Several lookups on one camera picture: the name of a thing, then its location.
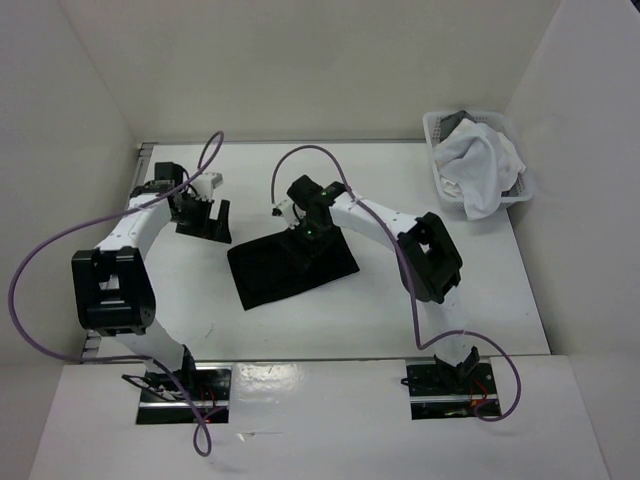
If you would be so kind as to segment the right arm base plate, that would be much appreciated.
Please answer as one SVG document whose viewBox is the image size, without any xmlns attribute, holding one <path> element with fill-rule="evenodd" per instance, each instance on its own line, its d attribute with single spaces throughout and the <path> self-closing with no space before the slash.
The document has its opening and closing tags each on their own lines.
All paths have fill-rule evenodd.
<svg viewBox="0 0 640 480">
<path fill-rule="evenodd" d="M 445 385 L 434 361 L 408 362 L 400 383 L 408 390 L 413 420 L 474 417 L 475 409 L 488 418 L 502 414 L 493 370 L 486 361 L 457 387 Z"/>
</svg>

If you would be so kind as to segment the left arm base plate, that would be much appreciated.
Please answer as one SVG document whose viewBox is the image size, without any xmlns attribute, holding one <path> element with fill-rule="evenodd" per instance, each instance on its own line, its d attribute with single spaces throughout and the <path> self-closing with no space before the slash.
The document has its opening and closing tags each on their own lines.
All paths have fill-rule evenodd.
<svg viewBox="0 0 640 480">
<path fill-rule="evenodd" d="M 197 423 L 185 395 L 166 374 L 123 374 L 121 379 L 140 392 L 138 425 Z M 181 384 L 206 423 L 226 424 L 231 380 L 231 368 L 196 369 L 191 372 L 190 379 L 182 380 Z"/>
</svg>

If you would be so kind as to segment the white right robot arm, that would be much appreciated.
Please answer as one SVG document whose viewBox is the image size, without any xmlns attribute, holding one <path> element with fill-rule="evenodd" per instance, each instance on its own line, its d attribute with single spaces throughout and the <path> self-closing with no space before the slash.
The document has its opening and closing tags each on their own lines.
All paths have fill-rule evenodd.
<svg viewBox="0 0 640 480">
<path fill-rule="evenodd" d="M 478 349 L 464 340 L 458 287 L 463 261 L 442 219 L 428 212 L 403 213 L 355 193 L 335 181 L 322 187 L 307 175 L 287 190 L 274 207 L 309 258 L 319 257 L 343 238 L 360 234 L 395 256 L 403 287 L 409 293 L 416 346 L 434 349 L 438 381 L 459 393 L 473 380 Z"/>
</svg>

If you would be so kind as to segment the white skirt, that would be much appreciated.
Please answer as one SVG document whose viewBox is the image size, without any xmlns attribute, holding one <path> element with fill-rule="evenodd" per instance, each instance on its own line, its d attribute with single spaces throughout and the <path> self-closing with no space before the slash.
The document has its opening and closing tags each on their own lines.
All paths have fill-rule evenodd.
<svg viewBox="0 0 640 480">
<path fill-rule="evenodd" d="M 463 119 L 434 147 L 439 181 L 446 194 L 460 196 L 469 220 L 498 210 L 502 194 L 526 171 L 515 145 L 485 123 Z"/>
</svg>

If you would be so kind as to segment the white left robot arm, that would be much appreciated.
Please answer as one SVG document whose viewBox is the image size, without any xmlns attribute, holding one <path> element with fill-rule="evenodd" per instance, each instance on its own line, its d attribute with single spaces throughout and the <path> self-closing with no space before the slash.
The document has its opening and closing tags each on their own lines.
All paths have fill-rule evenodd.
<svg viewBox="0 0 640 480">
<path fill-rule="evenodd" d="M 228 244 L 229 209 L 219 202 L 211 216 L 219 173 L 184 177 L 173 162 L 156 165 L 152 180 L 133 189 L 127 213 L 92 250 L 80 250 L 71 260 L 80 324 L 88 331 L 112 337 L 142 358 L 155 388 L 180 400 L 198 390 L 199 375 L 189 348 L 173 339 L 157 318 L 157 302 L 144 260 L 161 230 L 175 223 L 179 234 Z"/>
</svg>

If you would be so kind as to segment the black skirt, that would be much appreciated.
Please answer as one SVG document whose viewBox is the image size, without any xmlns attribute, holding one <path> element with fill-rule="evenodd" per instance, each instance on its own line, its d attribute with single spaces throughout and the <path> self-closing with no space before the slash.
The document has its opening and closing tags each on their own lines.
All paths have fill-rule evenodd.
<svg viewBox="0 0 640 480">
<path fill-rule="evenodd" d="M 293 240 L 291 230 L 235 246 L 227 252 L 227 259 L 246 311 L 360 271 L 343 235 L 324 253 L 311 258 Z"/>
</svg>

